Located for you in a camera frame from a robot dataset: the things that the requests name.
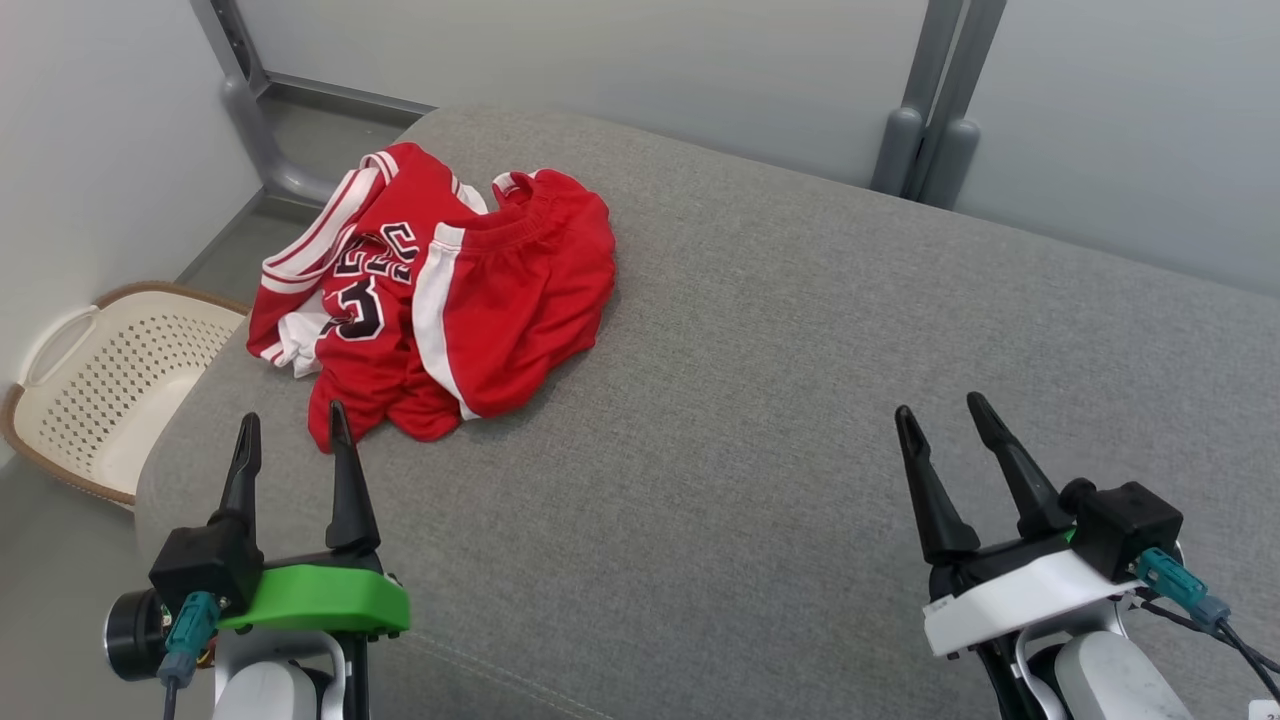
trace white wall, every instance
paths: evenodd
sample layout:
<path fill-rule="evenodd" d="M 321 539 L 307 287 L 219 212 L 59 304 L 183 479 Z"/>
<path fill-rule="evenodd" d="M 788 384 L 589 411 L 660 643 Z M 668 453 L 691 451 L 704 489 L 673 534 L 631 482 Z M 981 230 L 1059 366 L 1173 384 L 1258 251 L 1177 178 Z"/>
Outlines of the white wall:
<path fill-rule="evenodd" d="M 186 3 L 6 4 L 0 386 L 52 320 L 175 278 L 259 190 L 220 78 Z"/>
<path fill-rule="evenodd" d="M 269 72 L 549 104 L 867 184 L 927 0 L 239 0 Z"/>
<path fill-rule="evenodd" d="M 1280 293 L 1280 3 L 1010 0 L 956 210 Z"/>

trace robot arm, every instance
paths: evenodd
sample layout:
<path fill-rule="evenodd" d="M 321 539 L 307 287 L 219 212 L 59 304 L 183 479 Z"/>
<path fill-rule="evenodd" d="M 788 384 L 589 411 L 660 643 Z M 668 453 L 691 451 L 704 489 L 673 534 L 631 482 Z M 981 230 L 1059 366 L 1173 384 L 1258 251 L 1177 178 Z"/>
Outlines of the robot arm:
<path fill-rule="evenodd" d="M 330 406 L 329 433 L 334 503 L 325 551 L 264 561 L 255 532 L 261 429 L 250 413 L 209 523 L 173 530 L 148 574 L 152 587 L 111 607 L 108 661 L 125 680 L 161 678 L 166 717 L 197 657 L 207 665 L 216 653 L 215 719 L 367 720 L 369 642 L 408 629 L 408 594 L 383 573 L 378 521 L 339 402 Z M 328 656 L 333 673 L 296 662 L 314 656 Z"/>
<path fill-rule="evenodd" d="M 1019 539 L 982 547 L 938 479 L 908 406 L 895 414 L 916 528 L 929 573 L 924 632 L 934 655 L 978 655 L 1004 720 L 1190 717 L 1151 661 L 1128 639 L 1123 611 L 1165 596 L 1184 625 L 1240 650 L 1267 688 L 1268 659 L 1226 623 L 1226 603 L 1180 564 L 1183 515 L 1139 483 L 1098 491 L 1078 478 L 1061 496 L 987 398 L 968 396 L 983 445 L 996 455 L 1018 506 Z M 1065 633 L 1034 655 L 1028 643 Z M 1115 669 L 1123 666 L 1124 673 Z"/>

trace basket handle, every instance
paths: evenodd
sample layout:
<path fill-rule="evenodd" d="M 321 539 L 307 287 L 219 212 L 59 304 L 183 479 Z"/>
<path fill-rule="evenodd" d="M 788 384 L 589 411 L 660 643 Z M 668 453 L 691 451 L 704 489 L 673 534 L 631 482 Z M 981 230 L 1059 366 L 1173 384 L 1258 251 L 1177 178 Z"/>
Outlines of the basket handle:
<path fill-rule="evenodd" d="M 46 329 L 22 365 L 22 386 L 40 387 L 76 354 L 97 327 L 96 305 L 64 315 Z"/>

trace black number print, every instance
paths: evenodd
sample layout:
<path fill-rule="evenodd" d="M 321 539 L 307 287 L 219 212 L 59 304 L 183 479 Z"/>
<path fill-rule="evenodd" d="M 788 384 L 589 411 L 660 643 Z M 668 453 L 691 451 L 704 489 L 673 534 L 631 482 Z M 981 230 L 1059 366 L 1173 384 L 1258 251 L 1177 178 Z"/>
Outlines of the black number print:
<path fill-rule="evenodd" d="M 362 250 L 365 238 L 357 238 L 349 250 L 338 256 L 333 265 L 333 277 L 349 278 L 360 274 L 360 268 L 365 263 L 366 252 Z"/>
<path fill-rule="evenodd" d="M 365 263 L 365 272 L 372 273 L 375 275 L 387 277 L 390 264 L 392 264 L 392 254 L 390 251 L 387 251 L 383 252 L 381 255 L 374 255 L 372 258 L 370 258 L 369 261 Z"/>
<path fill-rule="evenodd" d="M 339 290 L 338 304 L 349 315 L 325 323 L 320 337 L 326 337 L 333 331 L 342 340 L 361 342 L 374 340 L 383 332 L 383 305 L 374 293 L 372 278 L 356 281 Z"/>
<path fill-rule="evenodd" d="M 396 251 L 401 260 L 408 263 L 417 258 L 417 237 L 408 228 L 408 223 L 388 223 L 381 227 L 381 232 L 383 237 L 387 238 L 387 245 Z"/>

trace gray metal frame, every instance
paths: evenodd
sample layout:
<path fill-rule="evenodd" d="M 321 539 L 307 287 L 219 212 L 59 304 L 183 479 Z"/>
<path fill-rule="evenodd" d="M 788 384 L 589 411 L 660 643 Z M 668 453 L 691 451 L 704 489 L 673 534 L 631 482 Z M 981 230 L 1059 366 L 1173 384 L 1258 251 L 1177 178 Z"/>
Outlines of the gray metal frame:
<path fill-rule="evenodd" d="M 929 0 L 920 40 L 915 44 L 911 74 L 902 92 L 902 106 L 890 113 L 884 124 L 884 138 L 872 174 L 870 187 L 876 192 L 902 195 L 906 188 L 963 8 L 964 0 Z"/>
<path fill-rule="evenodd" d="M 312 174 L 285 158 L 275 141 L 275 135 L 257 105 L 257 96 L 269 85 L 266 70 L 253 50 L 234 1 L 191 0 L 191 8 L 227 76 L 221 91 L 223 105 L 268 195 L 303 205 L 324 206 L 338 183 Z"/>
<path fill-rule="evenodd" d="M 947 210 L 955 206 L 982 136 L 978 124 L 964 115 L 1005 4 L 1006 0 L 970 0 L 902 197 Z"/>
<path fill-rule="evenodd" d="M 951 209 L 980 138 L 964 119 L 1007 0 L 929 0 L 902 105 L 884 124 L 870 188 Z M 337 182 L 284 156 L 257 96 L 271 83 L 384 105 L 417 114 L 434 108 L 374 92 L 269 73 L 250 40 L 234 0 L 191 0 L 223 68 L 223 102 L 266 192 L 323 206 Z"/>

